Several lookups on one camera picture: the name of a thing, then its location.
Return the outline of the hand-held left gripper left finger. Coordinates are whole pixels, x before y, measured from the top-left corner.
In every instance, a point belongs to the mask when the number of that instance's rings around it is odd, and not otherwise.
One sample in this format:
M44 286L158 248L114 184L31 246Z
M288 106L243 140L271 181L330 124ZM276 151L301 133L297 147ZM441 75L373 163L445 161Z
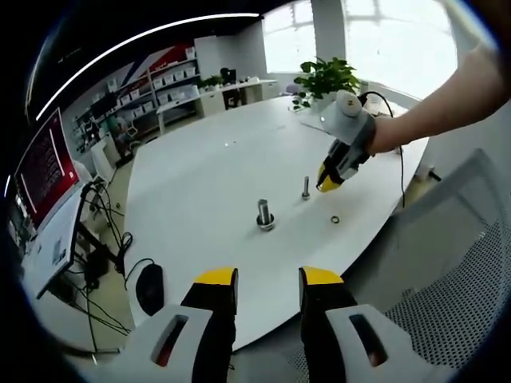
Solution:
M168 304L129 336L123 382L225 382L236 338L238 269L195 278L179 305Z

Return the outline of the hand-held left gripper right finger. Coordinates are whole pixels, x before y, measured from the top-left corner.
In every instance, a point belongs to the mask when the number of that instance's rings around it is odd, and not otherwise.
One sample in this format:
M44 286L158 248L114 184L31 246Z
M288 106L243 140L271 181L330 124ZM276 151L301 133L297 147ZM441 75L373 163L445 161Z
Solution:
M410 335L370 305L359 305L343 279L299 268L301 339L312 382L432 382L438 369Z

